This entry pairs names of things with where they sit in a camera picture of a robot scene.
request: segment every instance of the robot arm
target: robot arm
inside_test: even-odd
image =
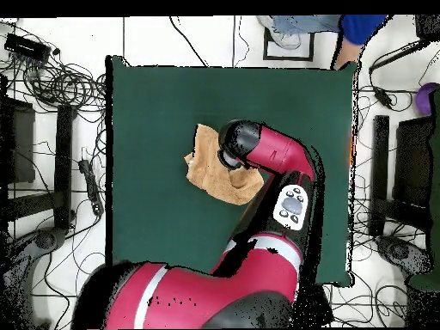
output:
[[[228,123],[219,145],[226,167],[272,176],[210,274],[151,262],[103,267],[84,285],[72,329],[289,326],[314,228],[314,164],[295,139],[246,120]]]

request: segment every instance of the towel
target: towel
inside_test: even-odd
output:
[[[197,125],[194,150],[185,157],[186,177],[212,197],[234,205],[247,204],[262,188],[258,169],[240,167],[228,170],[217,157],[218,133],[206,125]]]

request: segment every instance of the green table surface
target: green table surface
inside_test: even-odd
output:
[[[246,206],[186,179],[196,124],[267,123],[320,153],[326,174],[317,283],[346,271],[348,143],[355,64],[341,71],[125,65],[113,57],[113,260],[208,272]]]

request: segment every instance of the blue shirt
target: blue shirt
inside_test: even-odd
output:
[[[352,44],[363,45],[386,19],[386,15],[342,15],[340,26]]]

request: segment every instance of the white floor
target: white floor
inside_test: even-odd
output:
[[[173,17],[173,20],[176,27],[191,41],[194,49],[208,65],[223,67],[230,67],[232,65],[234,16],[182,16],[180,18]],[[130,65],[200,65],[200,60],[193,53],[184,38],[172,27],[167,17],[20,19],[17,26],[26,29],[31,34],[38,35],[47,42],[53,43],[61,50],[60,57],[64,64],[78,64],[89,70],[94,79],[104,73],[104,58],[108,54],[125,56]],[[0,24],[0,36],[11,31],[12,28],[10,26]],[[19,35],[25,34],[20,29],[17,29],[16,32]],[[411,15],[396,15],[367,45],[362,56],[363,68],[359,76],[359,88],[370,84],[368,67],[375,59],[416,39],[413,17]],[[335,42],[335,34],[317,34],[313,62],[264,61],[262,58],[263,27],[254,16],[237,16],[235,63],[241,60],[238,64],[240,67],[319,67],[328,69],[334,52]],[[418,81],[425,71],[426,65],[439,49],[439,44],[432,44],[421,52],[407,56],[377,70],[373,74],[373,83],[384,89],[417,90],[419,86]],[[2,47],[0,49],[0,60],[6,60],[7,57],[8,53]],[[426,72],[422,84],[435,81],[440,83],[440,72],[437,65],[433,64]],[[24,100],[23,97],[25,96],[20,93],[20,91],[24,91],[23,85],[18,82],[16,90],[15,97]],[[12,96],[13,94],[14,91],[11,89],[9,95]],[[395,128],[399,121],[419,116],[415,105],[401,113],[392,112],[382,107],[379,103],[371,106],[369,110],[366,107],[369,105],[369,101],[371,104],[376,101],[374,96],[371,93],[362,93],[361,96],[368,96],[368,98],[362,97],[359,99],[359,107],[363,108],[362,113],[365,117],[364,127],[360,132],[360,139],[366,146],[371,145],[371,121],[375,115],[385,114],[390,116],[392,124],[390,149],[394,147]],[[408,105],[409,98],[407,95],[398,94],[396,98],[397,105],[394,107],[395,109],[402,109]],[[37,112],[43,111],[32,97],[26,96],[26,99],[34,104],[34,109]],[[99,117],[98,113],[87,113],[87,118],[93,120],[93,115],[95,115],[95,119]],[[44,141],[47,141],[51,149],[54,150],[55,118],[53,114],[37,114],[34,136],[34,142],[37,144],[35,146],[36,151],[48,153],[47,145],[41,143]],[[95,147],[95,137],[96,124],[90,124],[81,118],[76,119],[74,125],[73,158],[78,160],[81,159],[81,155],[86,156],[86,148],[89,153],[92,153]],[[370,158],[370,150],[361,144],[357,144],[357,163],[363,162],[368,158]],[[53,188],[53,156],[36,154],[34,161],[44,176],[46,184],[49,188]],[[100,179],[105,173],[105,163],[104,156],[102,158],[103,167],[99,166],[99,163],[95,164],[97,179]],[[392,187],[393,165],[393,152],[391,152],[390,174],[388,176],[390,181],[389,191],[391,191]],[[78,171],[73,171],[72,173],[72,189],[84,191],[85,182],[83,176]],[[363,186],[364,182],[368,186],[370,164],[366,162],[360,166],[357,169],[357,175],[357,186]],[[101,180],[102,186],[104,181],[105,175]],[[38,175],[31,186],[26,184],[25,186],[17,185],[16,187],[44,189],[44,185],[38,178]],[[29,192],[16,192],[16,195],[20,196],[20,193]],[[357,189],[357,197],[365,199],[363,189]],[[85,193],[73,192],[73,208],[76,209],[85,198],[87,198]],[[18,220],[15,224],[16,236],[35,229],[38,223],[50,215],[51,213],[47,212]],[[360,216],[361,220],[364,220],[365,217],[365,214],[363,217],[362,215]],[[76,228],[86,228],[94,220],[90,204],[85,202],[79,209]],[[81,268],[85,272],[91,272],[103,262],[101,254],[92,253],[104,253],[105,225],[104,215],[102,221],[89,231],[88,235],[81,242],[81,246],[75,250],[76,262],[82,264]],[[391,232],[394,226],[387,227],[387,229]],[[407,228],[404,231],[412,232],[414,229]],[[11,235],[14,234],[13,224],[10,225],[9,232]],[[75,296],[87,278],[84,272],[78,273],[79,270],[71,255],[72,247],[76,247],[84,236],[85,233],[82,233],[76,236],[75,242],[67,241],[53,255],[51,270],[69,256],[48,276],[50,284],[68,296]],[[362,242],[362,239],[365,240],[360,235],[356,235],[357,241]],[[417,245],[423,247],[425,244],[424,237],[418,236],[416,242]],[[35,294],[53,294],[44,282],[40,282],[47,264],[47,257],[43,258],[38,264],[34,275]],[[382,260],[368,246],[355,248],[352,270],[357,275],[356,284],[352,288],[339,290],[332,286],[327,287],[334,315],[338,318],[332,326],[342,326],[342,321],[354,320],[345,324],[344,327],[380,327],[382,324],[377,316],[374,299],[371,296],[374,296],[382,286],[387,284],[397,285],[404,290],[402,275],[397,268]],[[399,315],[401,316],[399,305],[405,305],[406,295],[400,290],[388,287],[381,290],[378,299],[380,303],[388,305],[388,308],[397,313],[393,314],[389,311],[387,312],[385,308],[381,308],[381,311],[384,313],[382,315],[384,324],[390,327],[402,326],[403,320],[399,317]],[[70,298],[70,308],[59,322],[58,328],[68,329],[70,327],[69,323],[75,300],[75,297]],[[37,316],[51,318],[52,328],[54,328],[55,323],[65,311],[66,301],[60,297],[35,297],[34,305]]]

